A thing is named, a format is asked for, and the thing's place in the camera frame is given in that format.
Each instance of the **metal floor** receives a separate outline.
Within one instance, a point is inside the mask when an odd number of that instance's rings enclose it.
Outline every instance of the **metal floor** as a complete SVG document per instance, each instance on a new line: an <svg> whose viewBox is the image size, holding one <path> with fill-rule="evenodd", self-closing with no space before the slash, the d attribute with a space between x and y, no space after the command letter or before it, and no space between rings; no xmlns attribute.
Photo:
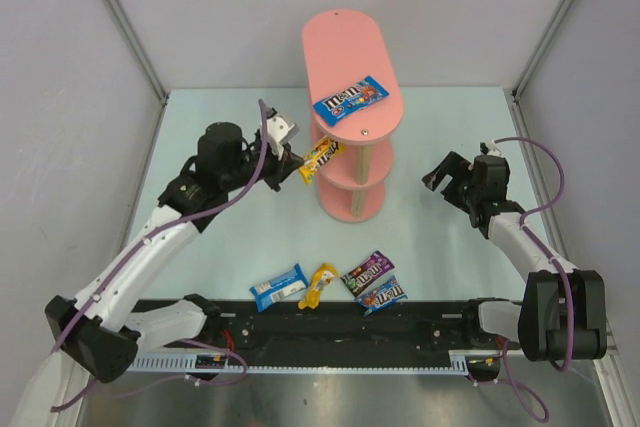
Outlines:
<svg viewBox="0 0 640 427"><path fill-rule="evenodd" d="M547 425L612 425L590 362L567 374L548 364L511 360L518 380L532 387L551 413ZM126 374L113 392L143 387L159 377ZM96 393L85 401L83 427L468 427L533 426L509 386L474 388L463 377L408 375L251 375L230 387L182 381L114 400Z"/></svg>

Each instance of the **purple candy wrapper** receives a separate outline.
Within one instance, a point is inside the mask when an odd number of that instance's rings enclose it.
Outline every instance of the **purple candy wrapper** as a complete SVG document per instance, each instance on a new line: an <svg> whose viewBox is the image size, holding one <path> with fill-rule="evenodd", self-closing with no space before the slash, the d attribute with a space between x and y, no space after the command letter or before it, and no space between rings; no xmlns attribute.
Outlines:
<svg viewBox="0 0 640 427"><path fill-rule="evenodd" d="M354 297L358 297L367 287L393 268L391 261L376 250L358 267L340 279Z"/></svg>

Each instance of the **blue candy bar wrapper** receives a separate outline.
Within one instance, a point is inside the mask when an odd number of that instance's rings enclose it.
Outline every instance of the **blue candy bar wrapper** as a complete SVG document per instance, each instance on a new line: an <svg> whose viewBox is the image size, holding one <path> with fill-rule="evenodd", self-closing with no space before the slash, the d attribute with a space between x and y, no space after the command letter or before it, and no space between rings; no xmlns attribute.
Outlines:
<svg viewBox="0 0 640 427"><path fill-rule="evenodd" d="M256 298L258 312L262 312L285 297L308 287L309 281L302 273L300 265L296 264L293 269L271 279L269 282L251 287L251 293Z"/></svg>
<svg viewBox="0 0 640 427"><path fill-rule="evenodd" d="M313 104L322 119L333 127L345 117L378 102L389 95L370 75L346 90Z"/></svg>
<svg viewBox="0 0 640 427"><path fill-rule="evenodd" d="M356 302L363 307L366 307L367 311L364 315L369 315L406 298L407 294L404 293L404 290L402 290L402 287L400 287L400 284L398 284L398 280L394 275L380 287L376 287L366 294L362 294L356 299Z"/></svg>

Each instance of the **pink tiered stand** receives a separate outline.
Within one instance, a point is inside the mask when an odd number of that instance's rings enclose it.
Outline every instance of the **pink tiered stand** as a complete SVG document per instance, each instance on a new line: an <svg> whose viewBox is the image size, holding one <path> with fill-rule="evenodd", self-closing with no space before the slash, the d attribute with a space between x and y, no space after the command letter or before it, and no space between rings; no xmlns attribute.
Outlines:
<svg viewBox="0 0 640 427"><path fill-rule="evenodd" d="M330 10L313 17L302 31L309 79L311 140L323 135L342 142L317 175L324 209L343 222L363 222L382 208L384 179L393 165L391 134L404 104L382 33L374 20L353 10ZM389 96L329 127L313 110L314 102L371 75Z"/></svg>

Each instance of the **snack wrapper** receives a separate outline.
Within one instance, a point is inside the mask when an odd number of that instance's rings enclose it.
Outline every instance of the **snack wrapper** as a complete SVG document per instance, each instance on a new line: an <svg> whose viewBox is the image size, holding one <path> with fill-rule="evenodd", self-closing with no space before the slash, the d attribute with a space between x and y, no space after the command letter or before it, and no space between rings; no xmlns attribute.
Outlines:
<svg viewBox="0 0 640 427"><path fill-rule="evenodd" d="M345 117L384 99L389 95L370 75L348 89L313 104L314 110L333 127Z"/></svg>
<svg viewBox="0 0 640 427"><path fill-rule="evenodd" d="M391 261L376 250L358 267L344 274L340 279L353 296L358 297L367 287L393 268Z"/></svg>
<svg viewBox="0 0 640 427"><path fill-rule="evenodd" d="M376 287L375 289L358 297L356 302L363 307L366 307L367 310L364 315L369 315L406 298L407 294L404 293L404 290L402 290L402 287L400 287L400 284L394 275L380 287Z"/></svg>
<svg viewBox="0 0 640 427"><path fill-rule="evenodd" d="M304 156L304 165L298 169L304 183L310 185L318 169L329 162L331 157L342 154L345 150L344 144L337 140L326 136L321 138L311 152Z"/></svg>
<svg viewBox="0 0 640 427"><path fill-rule="evenodd" d="M311 278L311 287L307 290L307 294L300 302L298 302L299 309L305 309L311 307L315 309L320 303L320 294L329 283L339 277L338 271L331 264L322 264L316 273Z"/></svg>
<svg viewBox="0 0 640 427"><path fill-rule="evenodd" d="M307 287L309 287L309 281L302 273L300 265L296 264L293 269L274 277L269 282L251 287L251 293L256 298L258 312L262 312L267 307Z"/></svg>

